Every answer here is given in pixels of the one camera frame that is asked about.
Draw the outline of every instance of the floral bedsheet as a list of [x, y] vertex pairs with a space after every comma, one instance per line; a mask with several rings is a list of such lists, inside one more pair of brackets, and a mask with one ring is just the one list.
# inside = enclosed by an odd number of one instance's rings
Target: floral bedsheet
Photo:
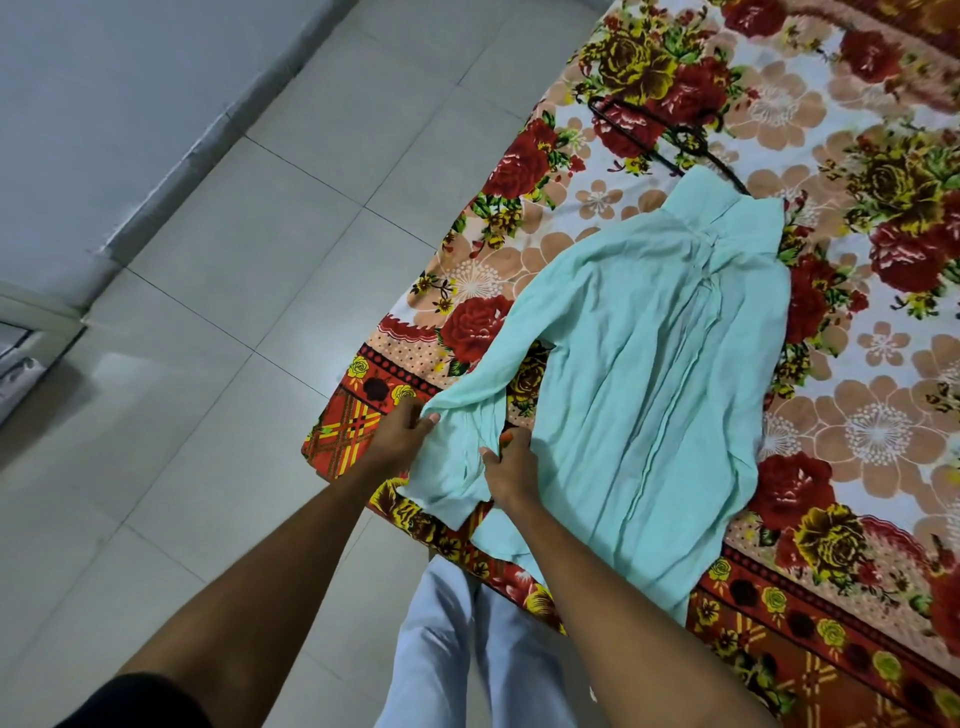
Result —
[[[688, 628], [788, 724], [960, 722], [960, 0], [624, 0], [597, 23], [411, 290], [350, 364], [303, 454], [341, 474], [380, 416], [469, 372], [561, 251], [658, 207], [700, 163], [783, 198], [793, 293], [759, 482]], [[587, 107], [614, 96], [653, 111]], [[549, 352], [509, 421], [531, 425]], [[371, 509], [563, 630], [550, 593], [384, 483]]]

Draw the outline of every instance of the black sleeve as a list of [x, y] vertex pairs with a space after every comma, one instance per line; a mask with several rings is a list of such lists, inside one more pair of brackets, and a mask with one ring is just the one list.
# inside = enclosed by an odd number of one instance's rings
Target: black sleeve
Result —
[[173, 682], [138, 672], [114, 677], [57, 728], [213, 728], [200, 704]]

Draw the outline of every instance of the white tile floor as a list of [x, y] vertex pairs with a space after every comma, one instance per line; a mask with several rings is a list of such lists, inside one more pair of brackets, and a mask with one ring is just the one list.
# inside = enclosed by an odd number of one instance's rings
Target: white tile floor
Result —
[[[0, 430], [0, 725], [63, 717], [322, 487], [303, 436], [597, 14], [361, 0], [97, 301]], [[425, 564], [360, 521], [271, 726], [372, 725]]]

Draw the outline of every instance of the light blue pants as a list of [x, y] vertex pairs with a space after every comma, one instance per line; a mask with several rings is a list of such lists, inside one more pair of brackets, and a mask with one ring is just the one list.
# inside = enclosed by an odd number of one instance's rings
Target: light blue pants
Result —
[[444, 558], [433, 559], [400, 626], [378, 728], [464, 728], [470, 623], [493, 728], [575, 726], [563, 670], [540, 625]]

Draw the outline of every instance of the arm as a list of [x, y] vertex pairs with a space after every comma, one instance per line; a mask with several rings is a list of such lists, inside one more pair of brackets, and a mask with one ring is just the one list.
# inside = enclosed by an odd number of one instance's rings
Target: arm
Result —
[[366, 454], [160, 627], [118, 674], [151, 672], [193, 696], [215, 728], [259, 726], [320, 609], [350, 532], [377, 486], [407, 470], [439, 415], [412, 399]]
[[564, 626], [614, 726], [770, 726], [720, 660], [578, 541], [540, 503], [530, 431], [502, 459], [481, 449], [487, 482], [543, 571]]

